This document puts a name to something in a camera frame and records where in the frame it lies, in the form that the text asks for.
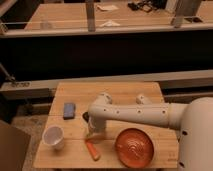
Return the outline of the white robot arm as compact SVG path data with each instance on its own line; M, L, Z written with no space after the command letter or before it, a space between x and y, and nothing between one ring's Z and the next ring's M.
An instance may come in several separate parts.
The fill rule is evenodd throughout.
M93 133L104 132L108 120L179 130L178 171L213 169L213 97L183 104L149 103L146 97L138 96L135 104L114 105L107 93L101 93L88 114Z

